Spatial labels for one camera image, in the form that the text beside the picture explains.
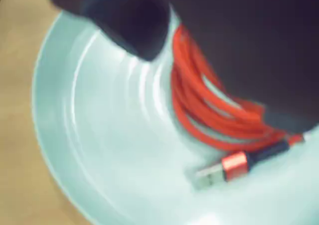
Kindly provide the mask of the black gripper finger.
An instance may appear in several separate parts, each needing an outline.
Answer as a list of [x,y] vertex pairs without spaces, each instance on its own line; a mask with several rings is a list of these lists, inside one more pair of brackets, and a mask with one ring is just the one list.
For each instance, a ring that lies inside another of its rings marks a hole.
[[319,0],[169,0],[226,90],[265,121],[319,123]]
[[116,45],[145,61],[154,60],[168,33],[170,8],[162,0],[52,0],[92,21]]

